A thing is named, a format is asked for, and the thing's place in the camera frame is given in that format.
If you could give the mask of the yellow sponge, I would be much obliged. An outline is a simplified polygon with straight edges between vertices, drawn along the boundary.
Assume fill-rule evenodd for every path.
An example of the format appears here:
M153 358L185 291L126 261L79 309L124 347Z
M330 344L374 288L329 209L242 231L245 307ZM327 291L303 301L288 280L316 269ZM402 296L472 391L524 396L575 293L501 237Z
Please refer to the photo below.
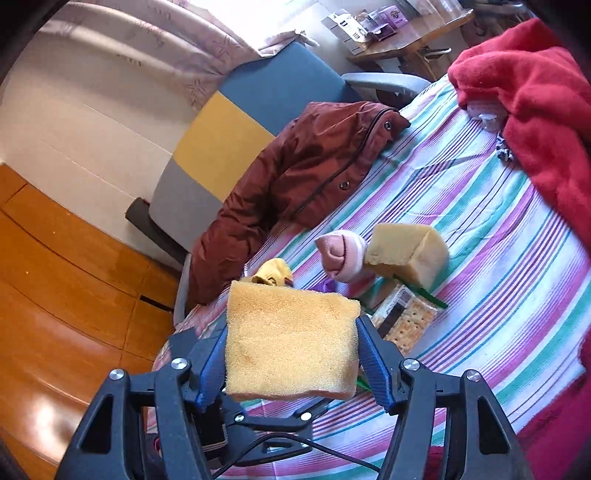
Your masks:
M360 303L339 293L232 282L226 392L236 400L352 398L360 314Z

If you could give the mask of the cracker packet green ends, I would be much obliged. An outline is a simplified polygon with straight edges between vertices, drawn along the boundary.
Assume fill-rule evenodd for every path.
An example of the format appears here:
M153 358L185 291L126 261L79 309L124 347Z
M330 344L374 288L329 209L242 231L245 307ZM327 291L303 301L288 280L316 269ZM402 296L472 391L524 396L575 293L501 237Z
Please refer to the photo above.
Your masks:
M379 336L408 356L448 304L422 287L394 280L389 295L370 315Z

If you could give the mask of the striped bed sheet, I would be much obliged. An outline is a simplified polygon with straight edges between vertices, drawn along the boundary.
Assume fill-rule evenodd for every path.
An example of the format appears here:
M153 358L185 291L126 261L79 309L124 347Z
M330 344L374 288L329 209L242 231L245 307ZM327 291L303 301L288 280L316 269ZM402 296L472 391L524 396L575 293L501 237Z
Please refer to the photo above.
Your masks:
M413 306L394 341L435 371L479 369L518 431L539 479L590 475L590 259L516 161L441 80L402 113L384 105L315 102L298 124L322 136L346 123L376 157L365 179L332 180L335 207L317 225L208 221L192 242L211 303L187 319L221 320L219 275L283 258L300 289L338 291L375 309L403 276L445 303Z

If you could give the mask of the thick yellow sponge block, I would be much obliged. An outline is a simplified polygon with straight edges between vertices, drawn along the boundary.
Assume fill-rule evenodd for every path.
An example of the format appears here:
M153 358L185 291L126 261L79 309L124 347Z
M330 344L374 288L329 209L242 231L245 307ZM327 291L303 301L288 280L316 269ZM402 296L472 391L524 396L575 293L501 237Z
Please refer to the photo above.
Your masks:
M382 277L431 290L449 257L443 237L429 225L377 224L363 265Z

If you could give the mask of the purple wrapper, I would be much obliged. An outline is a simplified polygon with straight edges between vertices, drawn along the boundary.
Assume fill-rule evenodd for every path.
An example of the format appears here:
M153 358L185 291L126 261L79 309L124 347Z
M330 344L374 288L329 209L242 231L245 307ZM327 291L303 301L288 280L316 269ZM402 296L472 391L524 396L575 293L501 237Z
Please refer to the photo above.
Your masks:
M325 278L321 286L322 293L337 293L339 291L339 283L332 278Z

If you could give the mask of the pink rolled sock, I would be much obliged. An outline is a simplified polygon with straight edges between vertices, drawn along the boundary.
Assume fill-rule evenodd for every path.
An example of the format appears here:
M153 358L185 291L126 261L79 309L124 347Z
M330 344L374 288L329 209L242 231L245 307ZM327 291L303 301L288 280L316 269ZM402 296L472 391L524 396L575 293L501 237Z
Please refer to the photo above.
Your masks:
M362 273L368 243L361 235L335 230L315 238L315 247L320 252L322 268L335 281L350 283Z

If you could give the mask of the yellow rolled sock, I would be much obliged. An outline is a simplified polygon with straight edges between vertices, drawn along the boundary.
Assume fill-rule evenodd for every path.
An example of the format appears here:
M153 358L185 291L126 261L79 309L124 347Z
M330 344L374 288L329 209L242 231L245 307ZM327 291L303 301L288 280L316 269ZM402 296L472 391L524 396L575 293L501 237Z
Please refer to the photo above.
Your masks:
M259 267L256 274L242 278L243 282L267 286L293 287L294 277L290 266L282 258L267 260Z

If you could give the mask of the maroon down jacket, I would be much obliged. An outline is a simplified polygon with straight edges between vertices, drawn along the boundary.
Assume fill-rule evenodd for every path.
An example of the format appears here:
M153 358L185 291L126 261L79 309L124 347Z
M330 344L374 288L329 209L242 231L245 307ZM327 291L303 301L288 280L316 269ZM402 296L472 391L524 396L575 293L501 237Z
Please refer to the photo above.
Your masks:
M191 252L188 298L211 303L276 224L312 229L356 191L410 127L381 103L311 102L253 160Z

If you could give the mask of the red fleece blanket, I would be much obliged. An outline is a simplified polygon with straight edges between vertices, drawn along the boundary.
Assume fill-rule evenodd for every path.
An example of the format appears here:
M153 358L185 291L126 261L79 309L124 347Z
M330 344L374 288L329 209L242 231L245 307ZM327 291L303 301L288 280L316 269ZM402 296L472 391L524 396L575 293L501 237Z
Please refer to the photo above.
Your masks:
M448 70L462 108L496 101L503 136L546 203L590 244L590 84L534 18L463 51Z

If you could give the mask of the grey yellow blue chair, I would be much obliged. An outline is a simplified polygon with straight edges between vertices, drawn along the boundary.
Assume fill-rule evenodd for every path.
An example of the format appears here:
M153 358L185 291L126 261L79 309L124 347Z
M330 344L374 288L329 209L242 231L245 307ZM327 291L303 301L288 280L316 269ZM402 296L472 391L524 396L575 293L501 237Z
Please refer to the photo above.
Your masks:
M233 70L191 123L166 164L150 200L136 198L125 217L182 267L169 306L186 316L190 250L256 155L311 101L354 102L360 88L408 105L430 86L410 74L339 75L300 43L270 59Z

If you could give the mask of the wooden desk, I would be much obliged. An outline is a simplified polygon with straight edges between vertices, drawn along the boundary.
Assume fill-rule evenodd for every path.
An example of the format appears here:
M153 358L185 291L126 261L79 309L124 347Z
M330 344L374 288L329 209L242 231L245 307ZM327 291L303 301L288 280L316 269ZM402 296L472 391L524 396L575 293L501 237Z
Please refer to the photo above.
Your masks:
M360 54L349 56L349 62L367 69L379 60L399 59L411 73L431 82L440 78L432 68L426 55L429 43L468 24L475 18L473 9L436 13L415 18L396 34L376 42Z

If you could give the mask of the white box on desk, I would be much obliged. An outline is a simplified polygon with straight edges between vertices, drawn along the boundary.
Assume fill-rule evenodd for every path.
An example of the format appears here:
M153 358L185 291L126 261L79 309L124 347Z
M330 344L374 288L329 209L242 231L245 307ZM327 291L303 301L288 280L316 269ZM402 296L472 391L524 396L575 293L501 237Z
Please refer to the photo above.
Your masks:
M344 44L352 55L365 52L370 45L370 33L346 10L329 14L322 19L322 25Z

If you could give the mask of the purple box on desk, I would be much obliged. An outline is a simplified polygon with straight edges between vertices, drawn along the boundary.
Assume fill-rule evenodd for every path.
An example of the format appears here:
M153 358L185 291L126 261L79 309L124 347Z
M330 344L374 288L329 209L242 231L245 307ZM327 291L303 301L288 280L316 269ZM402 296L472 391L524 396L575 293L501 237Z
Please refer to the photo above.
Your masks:
M369 13L374 22L370 33L379 39L396 34L409 22L403 11L397 5L381 7Z

